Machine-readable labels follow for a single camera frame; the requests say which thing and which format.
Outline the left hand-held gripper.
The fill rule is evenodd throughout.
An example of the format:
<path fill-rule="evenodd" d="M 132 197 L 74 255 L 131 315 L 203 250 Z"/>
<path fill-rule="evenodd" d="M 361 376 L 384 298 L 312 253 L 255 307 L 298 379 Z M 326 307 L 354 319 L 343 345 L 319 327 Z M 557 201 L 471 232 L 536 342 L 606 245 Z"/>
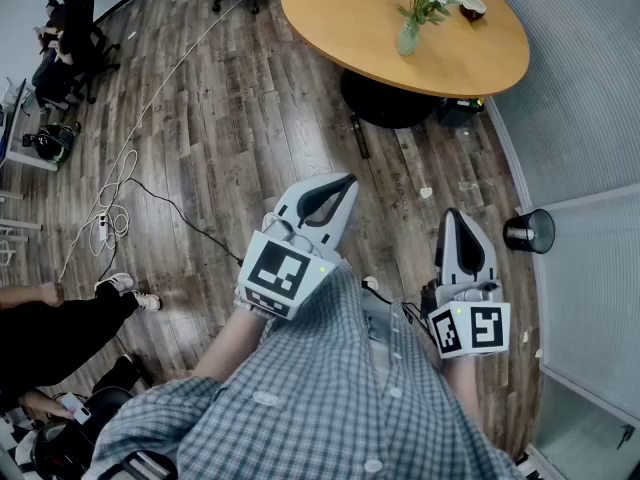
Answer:
<path fill-rule="evenodd" d="M 340 264 L 335 249 L 358 192 L 357 178 L 347 173 L 317 175 L 290 186 L 276 205 L 278 215 L 267 213 L 263 228 L 252 235 L 238 297 L 273 316 L 294 318 Z"/>

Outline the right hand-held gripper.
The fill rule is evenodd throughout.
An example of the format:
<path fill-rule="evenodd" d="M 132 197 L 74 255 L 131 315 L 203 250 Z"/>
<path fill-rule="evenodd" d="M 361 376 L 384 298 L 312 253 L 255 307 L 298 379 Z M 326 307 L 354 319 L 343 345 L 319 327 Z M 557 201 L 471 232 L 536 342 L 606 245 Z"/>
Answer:
<path fill-rule="evenodd" d="M 441 284 L 497 279 L 493 242 L 464 212 L 449 208 L 441 218 L 435 264 Z M 427 316 L 441 359 L 492 355 L 509 350 L 510 304 L 499 283 L 483 283 L 455 293 Z"/>

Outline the pale green ribbed vase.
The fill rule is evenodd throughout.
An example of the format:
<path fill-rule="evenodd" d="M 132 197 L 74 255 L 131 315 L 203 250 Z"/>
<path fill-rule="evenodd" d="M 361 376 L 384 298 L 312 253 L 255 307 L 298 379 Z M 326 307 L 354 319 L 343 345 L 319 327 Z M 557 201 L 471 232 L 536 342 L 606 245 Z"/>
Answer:
<path fill-rule="evenodd" d="M 412 55 L 419 44 L 420 25 L 408 19 L 400 30 L 396 41 L 396 51 L 401 56 Z"/>

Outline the person's left forearm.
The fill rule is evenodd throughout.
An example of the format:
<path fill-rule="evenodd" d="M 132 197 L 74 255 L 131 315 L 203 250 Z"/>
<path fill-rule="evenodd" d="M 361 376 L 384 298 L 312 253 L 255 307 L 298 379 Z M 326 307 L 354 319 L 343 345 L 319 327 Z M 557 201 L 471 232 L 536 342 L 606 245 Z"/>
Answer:
<path fill-rule="evenodd" d="M 267 322 L 261 314 L 237 306 L 191 375 L 226 382 L 255 352 Z"/>

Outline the person's right forearm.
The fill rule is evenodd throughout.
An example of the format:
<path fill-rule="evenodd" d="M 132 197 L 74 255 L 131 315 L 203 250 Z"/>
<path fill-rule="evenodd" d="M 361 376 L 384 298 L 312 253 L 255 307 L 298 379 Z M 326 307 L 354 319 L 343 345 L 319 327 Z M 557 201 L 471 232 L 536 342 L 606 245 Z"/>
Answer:
<path fill-rule="evenodd" d="M 444 360 L 442 373 L 465 412 L 482 428 L 475 358 L 460 356 Z"/>

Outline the black mesh waste bin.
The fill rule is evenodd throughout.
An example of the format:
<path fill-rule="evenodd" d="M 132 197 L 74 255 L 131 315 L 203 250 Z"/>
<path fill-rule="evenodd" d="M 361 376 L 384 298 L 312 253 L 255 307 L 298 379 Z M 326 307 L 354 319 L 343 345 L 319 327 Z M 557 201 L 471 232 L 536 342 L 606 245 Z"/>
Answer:
<path fill-rule="evenodd" d="M 511 250 L 546 254 L 555 240 L 555 224 L 544 209 L 509 219 L 503 226 L 503 240 Z"/>

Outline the black power strip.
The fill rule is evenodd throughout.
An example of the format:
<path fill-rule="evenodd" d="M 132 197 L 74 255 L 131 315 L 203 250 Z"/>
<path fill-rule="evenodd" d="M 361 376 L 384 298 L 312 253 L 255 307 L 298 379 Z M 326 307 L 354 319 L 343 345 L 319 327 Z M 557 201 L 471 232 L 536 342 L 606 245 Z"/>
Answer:
<path fill-rule="evenodd" d="M 356 138 L 358 150 L 362 159 L 369 159 L 370 153 L 367 146 L 366 138 L 362 129 L 362 125 L 357 115 L 352 114 L 350 117 L 351 127 Z"/>

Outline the person's grey trousers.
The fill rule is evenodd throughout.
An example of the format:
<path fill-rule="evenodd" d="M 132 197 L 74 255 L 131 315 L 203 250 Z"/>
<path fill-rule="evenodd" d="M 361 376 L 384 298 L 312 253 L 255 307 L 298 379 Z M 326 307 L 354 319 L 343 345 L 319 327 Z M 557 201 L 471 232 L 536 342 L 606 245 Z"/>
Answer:
<path fill-rule="evenodd" d="M 399 316 L 396 314 L 397 307 L 383 302 L 372 290 L 363 288 L 362 310 L 369 341 L 394 352 L 401 330 Z"/>

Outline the black table base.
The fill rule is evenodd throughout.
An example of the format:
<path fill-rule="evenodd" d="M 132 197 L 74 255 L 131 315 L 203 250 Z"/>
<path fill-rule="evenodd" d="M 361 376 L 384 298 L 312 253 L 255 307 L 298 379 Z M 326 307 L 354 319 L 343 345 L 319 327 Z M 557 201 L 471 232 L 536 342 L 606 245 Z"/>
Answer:
<path fill-rule="evenodd" d="M 425 121 L 438 97 L 400 89 L 345 69 L 340 88 L 350 110 L 361 120 L 387 129 L 411 128 Z"/>

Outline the black box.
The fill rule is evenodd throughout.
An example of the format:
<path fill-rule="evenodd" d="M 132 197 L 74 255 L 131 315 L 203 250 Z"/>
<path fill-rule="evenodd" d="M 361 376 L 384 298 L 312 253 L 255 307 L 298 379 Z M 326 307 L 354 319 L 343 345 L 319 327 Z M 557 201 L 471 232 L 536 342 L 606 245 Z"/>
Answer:
<path fill-rule="evenodd" d="M 459 99 L 441 98 L 436 109 L 438 123 L 449 128 L 464 127 L 485 108 L 483 97 Z"/>

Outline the person's checked shirt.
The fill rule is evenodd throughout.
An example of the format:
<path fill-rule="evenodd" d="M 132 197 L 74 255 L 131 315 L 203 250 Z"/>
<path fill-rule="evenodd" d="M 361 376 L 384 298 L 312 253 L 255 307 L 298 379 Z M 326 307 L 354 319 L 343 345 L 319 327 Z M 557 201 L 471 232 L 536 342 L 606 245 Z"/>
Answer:
<path fill-rule="evenodd" d="M 340 265 L 292 320 L 267 319 L 224 383 L 174 380 L 102 430 L 89 480 L 523 480 L 428 359 L 401 306 L 394 352 L 369 341 L 363 284 Z"/>

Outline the round wooden table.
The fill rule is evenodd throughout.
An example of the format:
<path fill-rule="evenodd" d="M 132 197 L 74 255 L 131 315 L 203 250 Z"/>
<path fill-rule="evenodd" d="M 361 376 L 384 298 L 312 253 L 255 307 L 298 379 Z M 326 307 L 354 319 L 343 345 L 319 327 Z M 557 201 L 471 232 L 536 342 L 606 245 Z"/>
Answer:
<path fill-rule="evenodd" d="M 388 85 L 440 97 L 504 92 L 526 74 L 524 28 L 505 0 L 480 0 L 485 15 L 469 22 L 452 6 L 444 22 L 420 28 L 419 44 L 401 56 L 396 40 L 408 0 L 281 0 L 293 29 L 335 63 Z"/>

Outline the brown coconut shell bowl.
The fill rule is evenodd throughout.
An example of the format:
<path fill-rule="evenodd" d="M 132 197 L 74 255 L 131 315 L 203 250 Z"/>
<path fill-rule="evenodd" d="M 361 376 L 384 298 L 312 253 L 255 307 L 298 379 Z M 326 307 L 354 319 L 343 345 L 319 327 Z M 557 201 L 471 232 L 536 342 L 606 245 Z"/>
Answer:
<path fill-rule="evenodd" d="M 486 14 L 486 6 L 481 0 L 461 0 L 460 13 L 470 22 L 476 22 Z"/>

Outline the white desk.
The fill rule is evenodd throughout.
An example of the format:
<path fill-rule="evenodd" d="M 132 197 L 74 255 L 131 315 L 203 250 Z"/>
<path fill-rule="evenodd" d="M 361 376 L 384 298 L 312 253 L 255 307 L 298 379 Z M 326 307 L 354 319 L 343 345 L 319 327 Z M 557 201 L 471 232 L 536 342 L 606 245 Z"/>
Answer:
<path fill-rule="evenodd" d="M 38 107 L 31 103 L 31 86 L 23 79 L 10 85 L 0 101 L 0 168 L 9 162 L 57 172 L 58 165 L 42 159 L 33 147 L 23 145 L 23 136 L 30 133 L 32 117 L 38 117 Z"/>

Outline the white phone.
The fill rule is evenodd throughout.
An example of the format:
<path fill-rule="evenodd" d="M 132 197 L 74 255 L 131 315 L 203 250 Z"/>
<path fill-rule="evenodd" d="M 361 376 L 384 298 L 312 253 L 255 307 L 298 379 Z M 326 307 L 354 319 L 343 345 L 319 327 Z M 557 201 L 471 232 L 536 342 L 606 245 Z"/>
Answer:
<path fill-rule="evenodd" d="M 65 409 L 72 414 L 74 420 L 79 425 L 86 424 L 91 418 L 90 410 L 73 393 L 66 393 L 61 398 L 61 403 L 65 407 Z"/>

